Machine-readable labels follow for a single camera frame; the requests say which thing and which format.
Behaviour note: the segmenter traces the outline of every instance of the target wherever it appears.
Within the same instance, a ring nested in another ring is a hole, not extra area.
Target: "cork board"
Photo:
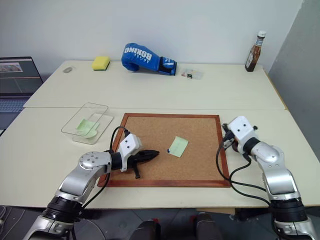
[[[133,169],[112,171],[108,187],[230,187],[216,166],[216,152],[222,141],[218,115],[125,113],[121,126],[141,139],[143,150],[157,150],[160,154],[138,164],[139,179],[135,179]],[[167,152],[176,136],[188,140],[180,158]],[[123,129],[119,129],[112,145],[114,151],[123,138]],[[219,162],[224,175],[229,176],[224,150]],[[105,180],[106,175],[100,177],[98,186],[102,187]]]

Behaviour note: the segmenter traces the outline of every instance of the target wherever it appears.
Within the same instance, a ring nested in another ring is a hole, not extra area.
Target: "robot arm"
[[[45,234],[43,239],[48,239],[50,236],[61,238],[68,235],[74,222],[82,214],[82,205],[86,202],[100,176],[109,174],[115,169],[121,169],[124,172],[128,165],[136,167],[137,162],[151,160],[159,154],[154,150],[141,151],[144,157],[141,160],[137,154],[141,147],[140,139],[128,132],[120,143],[118,152],[91,151],[82,155],[75,169],[63,180],[55,196],[42,215],[37,217],[23,240],[42,239],[37,238],[38,234]]]
[[[258,128],[252,127],[244,116],[238,116],[223,128],[226,131],[224,148],[232,145],[240,154],[251,156],[263,171],[276,233],[284,239],[306,236],[306,239],[316,240],[314,226],[305,212],[294,177],[285,166],[284,152],[259,141],[255,133]]]

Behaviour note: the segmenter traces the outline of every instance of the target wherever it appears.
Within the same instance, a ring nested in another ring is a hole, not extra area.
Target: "bottle cap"
[[[258,37],[264,38],[266,37],[267,32],[266,31],[259,31]]]

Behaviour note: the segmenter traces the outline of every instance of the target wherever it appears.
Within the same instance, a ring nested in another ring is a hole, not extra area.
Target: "laptop screen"
[[[42,83],[31,57],[0,57],[0,97],[31,96]]]

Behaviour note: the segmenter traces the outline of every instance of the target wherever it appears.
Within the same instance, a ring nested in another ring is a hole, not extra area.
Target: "sauce bottle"
[[[260,52],[261,52],[261,46],[266,37],[266,31],[259,31],[258,36],[256,38],[255,44],[252,46],[249,56],[246,59],[245,62],[245,69],[248,72],[253,72],[255,69],[255,66],[258,62]]]

